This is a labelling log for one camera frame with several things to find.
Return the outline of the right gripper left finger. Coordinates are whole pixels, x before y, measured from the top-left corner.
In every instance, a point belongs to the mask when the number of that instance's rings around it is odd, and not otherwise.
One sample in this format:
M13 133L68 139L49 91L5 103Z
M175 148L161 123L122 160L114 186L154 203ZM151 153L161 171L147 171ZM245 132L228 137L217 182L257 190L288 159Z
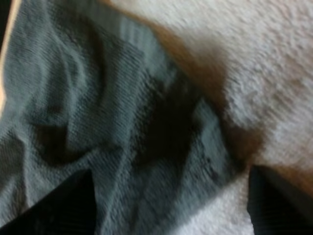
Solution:
M92 172L79 170L0 229L2 235L93 235L96 200Z

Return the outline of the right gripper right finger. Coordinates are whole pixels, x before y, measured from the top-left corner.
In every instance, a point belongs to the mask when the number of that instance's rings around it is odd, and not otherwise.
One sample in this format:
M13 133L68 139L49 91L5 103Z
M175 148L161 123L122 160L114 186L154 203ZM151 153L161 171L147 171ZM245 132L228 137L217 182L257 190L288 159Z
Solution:
M313 233L313 198L269 167L250 169L247 211L256 235Z

